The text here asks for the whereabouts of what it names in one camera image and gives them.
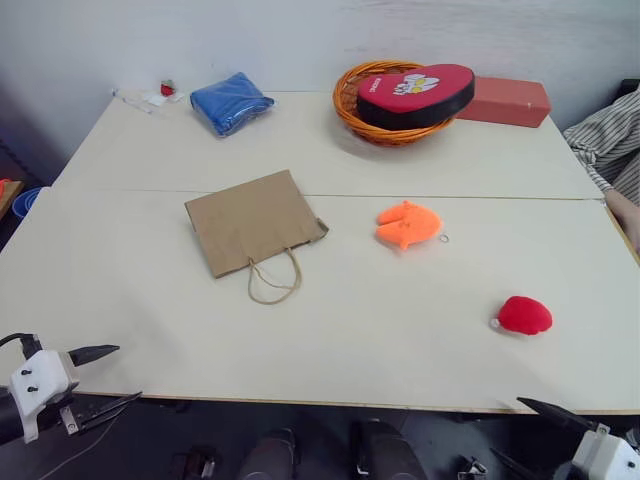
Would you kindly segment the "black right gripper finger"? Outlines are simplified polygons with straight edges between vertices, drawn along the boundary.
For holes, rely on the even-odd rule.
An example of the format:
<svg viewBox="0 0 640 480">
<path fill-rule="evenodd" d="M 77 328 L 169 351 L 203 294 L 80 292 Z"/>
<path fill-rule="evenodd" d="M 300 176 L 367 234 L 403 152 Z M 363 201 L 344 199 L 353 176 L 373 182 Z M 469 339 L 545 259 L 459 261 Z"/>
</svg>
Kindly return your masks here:
<svg viewBox="0 0 640 480">
<path fill-rule="evenodd" d="M 517 400 L 562 429 L 571 430 L 581 435 L 588 431 L 598 431 L 598 422 L 577 415 L 558 405 L 527 397 L 518 397 Z"/>
<path fill-rule="evenodd" d="M 490 451 L 500 461 L 500 463 L 517 479 L 522 479 L 522 480 L 539 480 L 540 479 L 540 477 L 535 472 L 526 468 L 524 465 L 518 463 L 516 460 L 512 459 L 508 455 L 494 448 L 491 448 Z"/>
</svg>

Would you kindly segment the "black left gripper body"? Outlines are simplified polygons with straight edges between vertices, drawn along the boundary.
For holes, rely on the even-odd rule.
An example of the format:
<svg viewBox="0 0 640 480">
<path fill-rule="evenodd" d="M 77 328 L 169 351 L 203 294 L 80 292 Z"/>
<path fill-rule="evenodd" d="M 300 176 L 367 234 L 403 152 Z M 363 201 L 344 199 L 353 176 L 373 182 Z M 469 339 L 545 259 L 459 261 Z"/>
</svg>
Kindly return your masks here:
<svg viewBox="0 0 640 480">
<path fill-rule="evenodd" d="M 79 435 L 83 427 L 79 415 L 72 410 L 73 403 L 73 388 L 52 397 L 37 416 L 39 432 L 62 427 L 69 436 Z"/>
</svg>

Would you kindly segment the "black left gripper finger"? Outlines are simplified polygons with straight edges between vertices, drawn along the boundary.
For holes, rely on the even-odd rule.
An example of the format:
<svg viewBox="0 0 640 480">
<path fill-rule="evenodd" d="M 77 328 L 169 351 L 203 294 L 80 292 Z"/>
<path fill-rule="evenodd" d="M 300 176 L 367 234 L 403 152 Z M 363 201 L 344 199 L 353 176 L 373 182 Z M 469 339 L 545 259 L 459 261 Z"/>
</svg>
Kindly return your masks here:
<svg viewBox="0 0 640 480">
<path fill-rule="evenodd" d="M 142 396 L 142 391 L 116 398 L 92 410 L 77 415 L 79 433 L 86 433 L 104 423 L 116 419 L 128 406 Z"/>
<path fill-rule="evenodd" d="M 80 347 L 68 352 L 68 355 L 74 366 L 82 366 L 95 362 L 111 353 L 120 349 L 117 345 L 95 345 Z"/>
</svg>

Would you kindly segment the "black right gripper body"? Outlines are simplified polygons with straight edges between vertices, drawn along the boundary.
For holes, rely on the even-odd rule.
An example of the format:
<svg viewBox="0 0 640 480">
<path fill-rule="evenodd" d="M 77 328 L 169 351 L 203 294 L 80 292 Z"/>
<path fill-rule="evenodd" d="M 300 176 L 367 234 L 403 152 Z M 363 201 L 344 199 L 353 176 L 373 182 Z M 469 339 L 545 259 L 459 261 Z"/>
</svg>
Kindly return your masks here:
<svg viewBox="0 0 640 480">
<path fill-rule="evenodd" d="M 548 454 L 539 463 L 538 478 L 543 480 L 579 480 L 580 471 L 569 454 Z"/>
</svg>

